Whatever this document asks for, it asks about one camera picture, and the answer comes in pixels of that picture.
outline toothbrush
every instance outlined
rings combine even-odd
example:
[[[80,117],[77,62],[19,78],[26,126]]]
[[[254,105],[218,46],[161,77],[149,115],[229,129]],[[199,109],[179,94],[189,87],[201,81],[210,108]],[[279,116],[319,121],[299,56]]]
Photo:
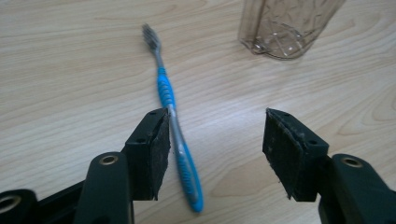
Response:
[[[161,41],[147,24],[143,25],[143,36],[150,51],[154,54],[158,68],[158,93],[163,107],[168,108],[170,114],[170,125],[175,144],[177,157],[177,169],[183,190],[187,196],[192,210],[200,213],[204,209],[204,197],[198,173],[195,169],[189,148],[184,140],[177,120],[176,102],[171,83],[166,75],[163,59],[161,57]]]

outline wood grain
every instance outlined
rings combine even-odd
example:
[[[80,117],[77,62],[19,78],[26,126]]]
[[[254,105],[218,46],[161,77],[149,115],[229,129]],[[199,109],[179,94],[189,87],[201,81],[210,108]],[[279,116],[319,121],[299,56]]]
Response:
[[[254,56],[236,39],[243,2],[1,0],[0,191],[45,198],[121,150],[160,107],[141,35],[150,24],[205,194],[189,209],[169,156],[158,202],[136,223],[319,223],[289,201],[262,154],[265,108],[288,111],[396,189],[396,2],[347,0],[301,59]]]

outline toothbrush handle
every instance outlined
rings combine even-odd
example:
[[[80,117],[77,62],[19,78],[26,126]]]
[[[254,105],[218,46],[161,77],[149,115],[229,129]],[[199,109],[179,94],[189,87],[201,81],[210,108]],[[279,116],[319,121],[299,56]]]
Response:
[[[160,94],[160,100],[163,107],[168,107],[171,105],[176,109],[175,96],[173,94],[171,82],[166,75],[166,70],[164,67],[158,68],[158,94]]]
[[[158,68],[158,93],[160,94],[163,107],[167,107],[171,115],[170,126],[174,138],[178,174],[183,190],[192,210],[199,213],[204,208],[201,183],[189,148],[178,124],[175,97],[170,81],[166,76],[166,70],[163,67]]]

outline wooden table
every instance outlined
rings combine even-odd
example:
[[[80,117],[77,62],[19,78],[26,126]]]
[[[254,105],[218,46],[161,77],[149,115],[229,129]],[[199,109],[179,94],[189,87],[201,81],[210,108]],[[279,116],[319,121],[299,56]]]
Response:
[[[198,167],[205,211],[194,214],[174,153],[158,202],[136,223],[319,223],[318,203],[289,201],[262,153],[265,108],[284,110],[330,145],[370,162],[396,189],[396,2],[347,0],[303,58],[252,55],[237,40],[243,2],[0,1],[0,192],[43,199],[122,149],[159,108],[163,42],[179,121]]]

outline black mechanical arm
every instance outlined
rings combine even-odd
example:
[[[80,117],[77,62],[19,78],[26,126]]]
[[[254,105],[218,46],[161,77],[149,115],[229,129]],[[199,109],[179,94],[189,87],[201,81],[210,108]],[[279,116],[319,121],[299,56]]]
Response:
[[[121,152],[92,160],[84,181],[41,201],[29,189],[1,193],[0,224],[134,223],[133,201],[158,200],[169,148],[168,111],[151,111]]]
[[[396,223],[396,193],[366,161],[329,145],[289,113],[267,109],[262,151],[296,202],[319,193],[322,223]]]

